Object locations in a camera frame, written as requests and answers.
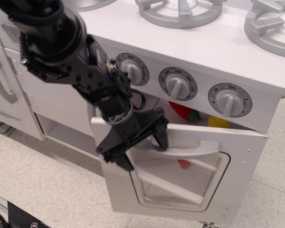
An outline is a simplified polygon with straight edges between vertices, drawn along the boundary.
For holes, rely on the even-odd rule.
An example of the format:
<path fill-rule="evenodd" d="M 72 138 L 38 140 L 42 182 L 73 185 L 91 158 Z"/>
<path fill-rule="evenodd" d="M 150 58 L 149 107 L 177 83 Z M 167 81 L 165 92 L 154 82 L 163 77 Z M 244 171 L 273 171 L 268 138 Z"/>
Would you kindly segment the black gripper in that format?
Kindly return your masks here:
<path fill-rule="evenodd" d="M 111 125 L 111 130 L 97 146 L 96 152 L 102 155 L 107 163 L 116 163 L 125 171 L 133 171 L 134 167 L 126 151 L 151 135 L 159 147 L 166 150 L 169 146 L 166 131 L 168 123 L 161 107 L 132 112 L 126 120 Z"/>

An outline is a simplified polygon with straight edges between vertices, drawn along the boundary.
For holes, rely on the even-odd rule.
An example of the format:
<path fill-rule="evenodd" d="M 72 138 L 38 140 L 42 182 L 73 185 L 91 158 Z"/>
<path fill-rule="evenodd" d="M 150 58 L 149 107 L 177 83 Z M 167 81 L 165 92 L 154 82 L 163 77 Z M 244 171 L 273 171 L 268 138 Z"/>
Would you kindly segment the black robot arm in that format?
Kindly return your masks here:
<path fill-rule="evenodd" d="M 111 126 L 96 148 L 106 162 L 132 171 L 126 151 L 148 136 L 168 148 L 164 110 L 133 105 L 128 73 L 107 57 L 78 13 L 60 0 L 0 0 L 0 9 L 20 30 L 21 62 L 27 70 L 46 83 L 71 85 L 99 108 Z"/>

